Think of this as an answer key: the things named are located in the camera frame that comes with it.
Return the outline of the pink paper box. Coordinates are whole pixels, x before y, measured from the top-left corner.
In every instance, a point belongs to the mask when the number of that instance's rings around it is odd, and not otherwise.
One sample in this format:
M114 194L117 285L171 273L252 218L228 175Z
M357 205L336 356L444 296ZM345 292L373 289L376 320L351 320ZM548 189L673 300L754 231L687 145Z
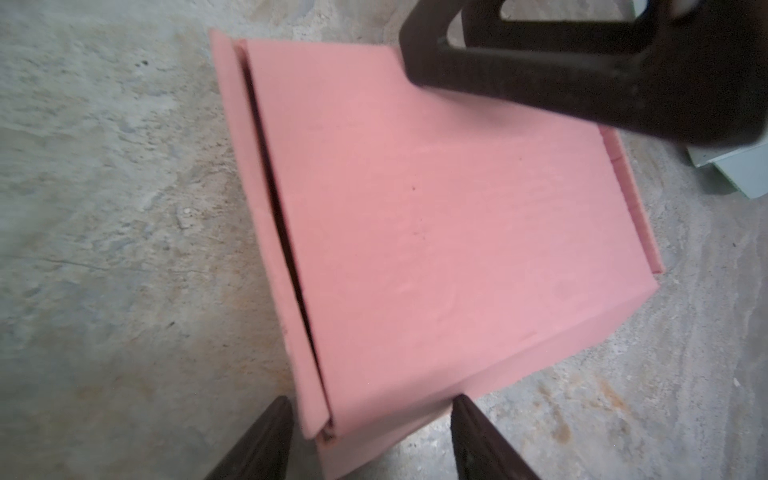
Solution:
M419 88L391 46L210 43L325 478L602 342L657 290L616 130Z

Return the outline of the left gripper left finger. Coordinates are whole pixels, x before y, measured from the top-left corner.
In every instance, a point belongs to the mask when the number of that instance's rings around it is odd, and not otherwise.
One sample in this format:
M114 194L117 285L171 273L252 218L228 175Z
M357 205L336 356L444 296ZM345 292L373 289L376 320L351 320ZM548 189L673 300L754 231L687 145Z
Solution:
M205 480L285 479L293 428L292 404L286 396L279 396Z

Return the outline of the light blue paper box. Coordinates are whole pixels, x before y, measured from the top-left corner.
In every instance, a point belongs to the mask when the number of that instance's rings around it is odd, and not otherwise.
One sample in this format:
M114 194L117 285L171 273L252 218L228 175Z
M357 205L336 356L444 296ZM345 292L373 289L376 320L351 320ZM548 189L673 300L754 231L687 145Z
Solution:
M767 136L738 148L689 147L693 165L713 165L729 182L750 199L767 194Z

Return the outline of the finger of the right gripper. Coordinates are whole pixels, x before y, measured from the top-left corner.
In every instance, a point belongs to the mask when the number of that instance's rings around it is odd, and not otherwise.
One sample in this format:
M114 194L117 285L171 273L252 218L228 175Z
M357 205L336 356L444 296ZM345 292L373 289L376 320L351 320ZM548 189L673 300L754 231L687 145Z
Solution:
M767 5L651 1L631 21L512 21L498 1L420 1L399 32L408 79L701 147L767 126Z

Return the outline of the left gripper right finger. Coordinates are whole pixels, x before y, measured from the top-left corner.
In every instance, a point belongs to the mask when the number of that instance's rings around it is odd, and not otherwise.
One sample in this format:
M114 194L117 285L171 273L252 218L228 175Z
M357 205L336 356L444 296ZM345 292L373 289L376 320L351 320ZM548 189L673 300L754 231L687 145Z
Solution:
M464 394L452 401L451 437L457 474L461 480L540 479Z

